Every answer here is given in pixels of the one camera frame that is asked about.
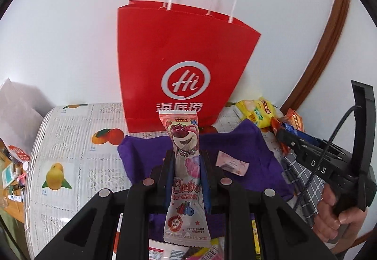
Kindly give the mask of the right hand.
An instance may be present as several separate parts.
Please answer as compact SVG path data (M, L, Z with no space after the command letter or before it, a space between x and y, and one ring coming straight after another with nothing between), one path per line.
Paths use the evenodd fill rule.
M326 184L322 198L317 205L318 214L314 218L313 231L323 242L335 239L339 234L341 226L347 226L345 232L339 239L339 243L352 244L357 238L358 232L367 216L367 211L362 211L358 207L347 209L339 214L335 214L333 209L337 204L336 195L329 184Z

